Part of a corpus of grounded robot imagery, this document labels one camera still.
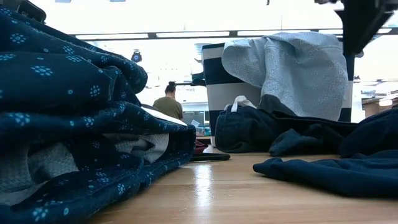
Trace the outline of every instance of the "woman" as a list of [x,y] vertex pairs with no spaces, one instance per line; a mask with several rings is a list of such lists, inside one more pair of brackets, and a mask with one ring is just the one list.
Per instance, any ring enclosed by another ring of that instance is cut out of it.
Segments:
[[182,119],[182,106],[175,101],[175,82],[169,82],[164,92],[166,96],[157,99],[154,108],[172,118]]

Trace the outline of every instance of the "wooden table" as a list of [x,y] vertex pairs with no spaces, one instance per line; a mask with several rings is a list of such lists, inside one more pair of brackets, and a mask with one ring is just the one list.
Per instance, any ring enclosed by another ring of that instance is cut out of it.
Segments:
[[181,166],[90,223],[398,223],[398,202],[344,198],[255,173],[252,165],[267,158],[265,153],[233,154],[230,161]]

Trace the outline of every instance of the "blue fabric with white flower print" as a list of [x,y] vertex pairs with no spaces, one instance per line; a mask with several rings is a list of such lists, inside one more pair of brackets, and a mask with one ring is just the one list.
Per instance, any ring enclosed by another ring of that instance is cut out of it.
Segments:
[[[79,169],[0,205],[2,223],[82,221],[190,160],[195,128],[141,109],[147,74],[136,63],[1,6],[0,30],[0,156],[64,142]],[[104,133],[170,133],[169,146],[150,164],[118,152]]]

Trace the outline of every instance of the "olive shirt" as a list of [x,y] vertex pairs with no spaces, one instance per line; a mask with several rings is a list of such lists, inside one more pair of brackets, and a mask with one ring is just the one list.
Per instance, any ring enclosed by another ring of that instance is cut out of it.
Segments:
[[171,97],[161,97],[154,103],[154,108],[172,118],[182,119],[181,103]]

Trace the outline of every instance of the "light blue fabric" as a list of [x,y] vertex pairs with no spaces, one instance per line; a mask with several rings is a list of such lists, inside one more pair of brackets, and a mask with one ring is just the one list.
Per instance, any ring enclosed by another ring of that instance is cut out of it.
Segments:
[[334,35],[285,33],[227,42],[224,69],[262,88],[297,116],[337,121],[348,86],[343,49]]

